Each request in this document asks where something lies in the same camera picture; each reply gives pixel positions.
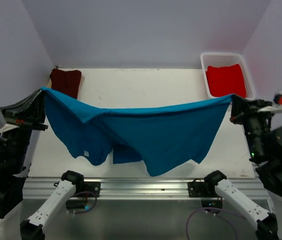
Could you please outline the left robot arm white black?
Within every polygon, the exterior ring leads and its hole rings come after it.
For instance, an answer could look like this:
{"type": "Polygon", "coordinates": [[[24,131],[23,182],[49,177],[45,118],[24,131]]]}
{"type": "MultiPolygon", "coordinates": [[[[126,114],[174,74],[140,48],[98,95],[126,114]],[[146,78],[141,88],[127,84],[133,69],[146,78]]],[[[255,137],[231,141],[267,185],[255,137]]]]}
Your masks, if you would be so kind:
{"type": "Polygon", "coordinates": [[[28,219],[20,221],[23,186],[26,178],[25,157],[33,131],[47,126],[45,92],[38,89],[23,100],[0,107],[0,240],[42,240],[55,214],[72,196],[85,190],[83,175],[65,172],[55,191],[28,219]]]}

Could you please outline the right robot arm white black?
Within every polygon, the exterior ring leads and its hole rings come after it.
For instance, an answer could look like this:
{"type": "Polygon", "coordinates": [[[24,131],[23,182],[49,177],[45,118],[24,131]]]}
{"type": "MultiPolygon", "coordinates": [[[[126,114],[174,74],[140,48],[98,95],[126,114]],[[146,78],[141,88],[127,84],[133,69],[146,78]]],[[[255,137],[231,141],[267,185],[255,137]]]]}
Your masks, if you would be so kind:
{"type": "Polygon", "coordinates": [[[225,198],[256,230],[260,240],[282,240],[282,126],[271,129],[274,114],[282,113],[282,92],[273,101],[247,100],[232,96],[230,121],[242,125],[250,161],[272,201],[274,212],[267,212],[239,191],[219,170],[204,178],[208,196],[225,198]]]}

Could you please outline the blue t shirt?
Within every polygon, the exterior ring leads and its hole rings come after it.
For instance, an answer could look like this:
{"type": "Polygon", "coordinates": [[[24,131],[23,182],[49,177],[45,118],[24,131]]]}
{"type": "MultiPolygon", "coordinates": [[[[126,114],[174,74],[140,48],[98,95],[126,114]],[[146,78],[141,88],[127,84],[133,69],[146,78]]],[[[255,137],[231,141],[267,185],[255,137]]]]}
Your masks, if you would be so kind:
{"type": "Polygon", "coordinates": [[[143,161],[156,177],[209,152],[230,95],[154,108],[98,108],[44,88],[46,117],[56,137],[74,158],[103,164],[143,161]]]}

